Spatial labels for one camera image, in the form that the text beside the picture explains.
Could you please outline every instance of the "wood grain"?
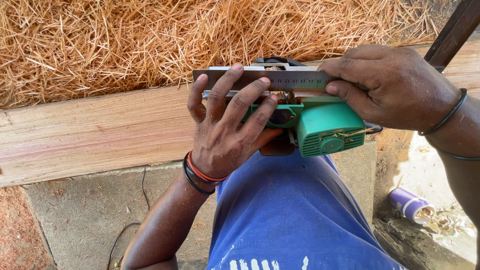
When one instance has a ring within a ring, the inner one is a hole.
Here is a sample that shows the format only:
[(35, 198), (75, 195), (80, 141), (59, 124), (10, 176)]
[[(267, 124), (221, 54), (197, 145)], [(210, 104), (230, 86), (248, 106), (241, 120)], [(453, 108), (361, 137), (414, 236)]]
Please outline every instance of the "wood grain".
[[(445, 76), (480, 98), (479, 62), (480, 40), (469, 41)], [(183, 158), (192, 148), (195, 126), (186, 109), (187, 88), (1, 111), (0, 187)]]

